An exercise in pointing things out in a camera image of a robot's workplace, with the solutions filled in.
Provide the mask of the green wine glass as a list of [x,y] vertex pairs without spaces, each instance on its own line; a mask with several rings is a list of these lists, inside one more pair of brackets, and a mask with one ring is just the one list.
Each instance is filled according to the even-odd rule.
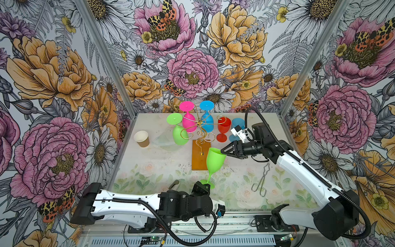
[[211,177],[214,173],[219,171],[225,161],[226,155],[221,153],[220,149],[217,148],[209,148],[206,166],[208,170],[208,178],[207,180],[200,180],[203,185],[210,185],[210,189],[214,189],[215,185],[211,180]]
[[183,116],[180,113],[172,113],[167,117],[167,123],[173,126],[173,140],[179,146],[183,146],[188,143],[188,134],[180,125],[182,121]]

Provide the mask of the red wine glass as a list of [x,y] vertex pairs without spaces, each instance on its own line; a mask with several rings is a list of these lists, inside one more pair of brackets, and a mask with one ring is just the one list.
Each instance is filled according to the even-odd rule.
[[222,116],[218,119],[218,130],[219,134],[217,135],[217,141],[220,143],[224,143],[227,141],[226,133],[230,130],[231,120],[225,116]]

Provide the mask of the blue wine glass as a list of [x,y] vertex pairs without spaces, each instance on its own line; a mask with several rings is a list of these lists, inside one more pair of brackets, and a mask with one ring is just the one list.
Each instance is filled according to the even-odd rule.
[[[245,120],[242,118],[234,118],[232,120],[232,125],[231,125],[231,129],[235,128],[236,126],[239,126],[240,128],[244,129],[245,128]],[[237,135],[230,135],[229,136],[229,140],[231,142],[233,141],[239,141],[239,137]]]
[[200,109],[205,113],[202,116],[201,127],[208,133],[212,132],[214,129],[214,118],[211,116],[210,112],[214,109],[215,104],[209,100],[205,100],[200,103]]

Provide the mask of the pink wine glass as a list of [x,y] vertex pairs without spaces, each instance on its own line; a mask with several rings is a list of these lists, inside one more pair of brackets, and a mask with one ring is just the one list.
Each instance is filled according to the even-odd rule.
[[197,129],[196,119],[191,114],[191,111],[194,110],[195,105],[190,101],[185,101],[180,104],[180,110],[185,112],[183,116],[182,125],[187,133],[193,133]]

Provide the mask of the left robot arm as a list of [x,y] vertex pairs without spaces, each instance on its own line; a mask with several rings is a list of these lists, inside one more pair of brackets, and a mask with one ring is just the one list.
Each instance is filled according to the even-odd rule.
[[[111,192],[100,183],[90,184],[82,193],[71,218],[72,224],[93,225],[96,221],[112,221],[135,230],[151,229],[157,224],[181,245],[194,247],[207,242],[214,234],[218,218],[225,215],[223,201],[210,197],[210,185],[196,182],[191,193],[169,189],[151,195]],[[180,239],[170,228],[172,222],[189,221],[199,216],[214,219],[210,234],[197,242]]]

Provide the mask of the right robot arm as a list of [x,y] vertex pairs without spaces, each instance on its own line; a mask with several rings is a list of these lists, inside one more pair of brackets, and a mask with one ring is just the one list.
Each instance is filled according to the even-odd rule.
[[261,122],[251,128],[232,129],[239,140],[221,149],[221,153],[240,160],[262,155],[265,162],[271,161],[288,172],[318,205],[316,209],[302,209],[282,204],[271,211],[272,228],[281,231],[287,225],[299,225],[306,230],[317,230],[329,240],[340,237],[351,240],[367,238],[371,234],[372,224],[360,206],[358,195],[326,179],[304,161],[292,146],[278,140],[256,108],[250,107],[245,111],[245,120],[252,111],[257,113]]

